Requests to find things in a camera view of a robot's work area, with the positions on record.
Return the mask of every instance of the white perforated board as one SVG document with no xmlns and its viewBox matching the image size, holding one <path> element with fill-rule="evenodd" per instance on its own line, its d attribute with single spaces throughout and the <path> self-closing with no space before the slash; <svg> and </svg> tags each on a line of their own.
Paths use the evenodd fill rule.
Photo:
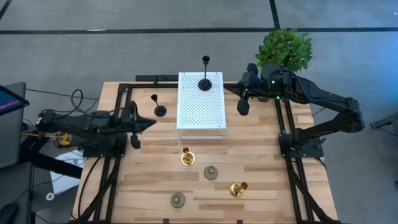
<svg viewBox="0 0 398 224">
<path fill-rule="evenodd" d="M 177 129 L 225 129 L 224 83 L 222 72 L 207 72 L 211 89 L 202 91 L 198 83 L 204 72 L 178 75 Z"/>
</svg>

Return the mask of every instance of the gray concrete floor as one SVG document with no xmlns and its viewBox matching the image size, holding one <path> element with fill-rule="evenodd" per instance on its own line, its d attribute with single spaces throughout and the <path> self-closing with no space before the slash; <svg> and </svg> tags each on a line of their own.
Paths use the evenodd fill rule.
<svg viewBox="0 0 398 224">
<path fill-rule="evenodd" d="M 276 0 L 282 27 L 398 26 L 393 0 Z M 264 0 L 13 0 L 0 30 L 132 29 L 176 27 L 273 27 Z M 71 93 L 81 88 L 99 96 L 105 81 L 133 81 L 136 75 L 222 71 L 239 80 L 265 34 L 2 35 L 0 83 L 23 81 L 28 88 Z M 369 123 L 398 110 L 398 32 L 311 33 L 313 60 L 299 75 L 320 88 L 359 100 L 367 127 L 357 134 L 327 136 L 324 145 L 330 187 L 339 219 L 348 223 L 398 220 L 398 139 L 373 131 Z M 68 98 L 27 93 L 25 117 L 44 108 L 67 110 Z M 92 101 L 85 101 L 89 107 Z M 318 106 L 312 105 L 315 112 Z M 315 122 L 336 113 L 322 111 Z M 58 152 L 51 147 L 49 154 Z M 65 222 L 76 189 L 56 206 L 39 212 Z"/>
</svg>

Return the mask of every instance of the white pegboard box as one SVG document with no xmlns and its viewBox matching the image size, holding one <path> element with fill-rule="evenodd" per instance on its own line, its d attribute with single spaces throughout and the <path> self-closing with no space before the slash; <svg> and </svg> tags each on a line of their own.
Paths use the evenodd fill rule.
<svg viewBox="0 0 398 224">
<path fill-rule="evenodd" d="M 226 129 L 222 72 L 207 72 L 211 89 L 202 91 L 198 83 L 204 72 L 178 75 L 177 130 L 180 139 L 222 139 Z"/>
</svg>

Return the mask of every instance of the white paper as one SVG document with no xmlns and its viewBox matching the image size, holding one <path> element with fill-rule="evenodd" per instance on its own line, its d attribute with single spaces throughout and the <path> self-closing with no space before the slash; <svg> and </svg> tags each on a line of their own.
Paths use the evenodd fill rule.
<svg viewBox="0 0 398 224">
<path fill-rule="evenodd" d="M 74 150 L 73 152 L 67 152 L 61 154 L 57 156 L 55 159 L 67 162 L 69 164 L 73 164 L 75 166 L 79 166 L 81 168 L 83 168 L 84 166 L 83 151 L 80 152 L 78 150 Z M 52 171 L 50 172 L 50 174 L 51 174 L 52 187 L 54 189 L 55 195 L 60 194 L 66 190 L 69 190 L 72 187 L 79 185 L 80 183 L 80 179 L 77 178 L 68 177 L 65 175 L 61 177 L 62 176 L 61 174 L 54 173 Z"/>
</svg>

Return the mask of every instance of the black bracket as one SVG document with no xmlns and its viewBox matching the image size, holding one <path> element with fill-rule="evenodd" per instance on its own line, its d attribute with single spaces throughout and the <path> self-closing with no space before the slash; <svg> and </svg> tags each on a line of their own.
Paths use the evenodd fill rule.
<svg viewBox="0 0 398 224">
<path fill-rule="evenodd" d="M 280 153 L 282 157 L 286 158 L 301 158 L 301 157 L 316 157 L 321 158 L 324 156 L 322 143 L 325 139 L 315 138 L 310 139 L 304 145 L 294 144 L 291 141 L 291 134 L 279 134 Z"/>
</svg>

